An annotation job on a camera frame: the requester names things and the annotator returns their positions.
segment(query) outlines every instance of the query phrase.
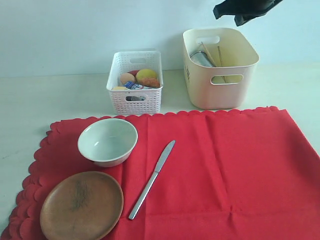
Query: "plastic container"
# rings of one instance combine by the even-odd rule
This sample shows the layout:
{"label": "plastic container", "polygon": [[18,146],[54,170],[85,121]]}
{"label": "plastic container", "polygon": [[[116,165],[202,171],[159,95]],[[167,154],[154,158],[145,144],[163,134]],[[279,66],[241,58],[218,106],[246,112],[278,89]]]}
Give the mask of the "plastic container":
{"label": "plastic container", "polygon": [[[183,33],[184,77],[190,101],[200,109],[232,109],[242,104],[259,55],[233,28],[190,29]],[[217,67],[194,63],[190,55],[205,44]]]}
{"label": "plastic container", "polygon": [[[122,86],[121,74],[134,70],[152,69],[157,73],[160,88],[139,90],[112,90]],[[106,89],[119,115],[156,114],[161,108],[161,93],[164,86],[161,53],[159,51],[121,51],[113,56]]]}

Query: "red placemat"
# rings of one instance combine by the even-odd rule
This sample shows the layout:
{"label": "red placemat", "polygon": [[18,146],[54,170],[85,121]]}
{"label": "red placemat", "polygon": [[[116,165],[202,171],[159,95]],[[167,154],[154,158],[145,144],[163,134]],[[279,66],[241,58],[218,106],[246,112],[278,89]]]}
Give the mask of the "red placemat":
{"label": "red placemat", "polygon": [[[320,239],[320,159],[286,110],[116,118],[134,124],[139,138],[127,161],[112,168],[95,166],[77,148],[80,133],[101,118],[51,125],[1,240],[44,240],[39,216],[45,198],[59,182],[84,171],[110,174],[123,189],[123,213],[104,240]],[[171,140],[176,143],[168,160],[129,220]]]}

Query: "white bowl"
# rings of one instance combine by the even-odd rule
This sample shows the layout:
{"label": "white bowl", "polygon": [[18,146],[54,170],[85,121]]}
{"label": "white bowl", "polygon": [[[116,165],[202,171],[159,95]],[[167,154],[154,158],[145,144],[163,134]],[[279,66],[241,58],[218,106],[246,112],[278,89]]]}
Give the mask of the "white bowl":
{"label": "white bowl", "polygon": [[118,118],[96,121],[79,136],[79,152],[101,167],[123,163],[138,141],[138,132],[130,122]]}

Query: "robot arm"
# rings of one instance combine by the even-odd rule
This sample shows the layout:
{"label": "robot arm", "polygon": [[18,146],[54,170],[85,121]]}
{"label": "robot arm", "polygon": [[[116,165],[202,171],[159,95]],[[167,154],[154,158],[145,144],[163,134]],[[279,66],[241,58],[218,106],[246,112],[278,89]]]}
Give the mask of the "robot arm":
{"label": "robot arm", "polygon": [[234,22],[239,27],[252,19],[267,14],[282,0],[225,0],[213,9],[215,19],[223,15],[233,15]]}

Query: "white wall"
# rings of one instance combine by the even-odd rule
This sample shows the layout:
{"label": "white wall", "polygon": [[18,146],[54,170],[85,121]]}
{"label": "white wall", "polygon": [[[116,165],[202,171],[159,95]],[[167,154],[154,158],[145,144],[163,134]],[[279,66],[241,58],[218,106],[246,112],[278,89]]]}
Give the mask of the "white wall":
{"label": "white wall", "polygon": [[[221,2],[0,0],[0,77],[107,73],[115,52],[146,48],[161,51],[165,70],[181,69],[185,30],[236,28],[233,16],[215,19]],[[315,0],[283,0],[237,29],[261,64],[319,61],[319,9]]]}

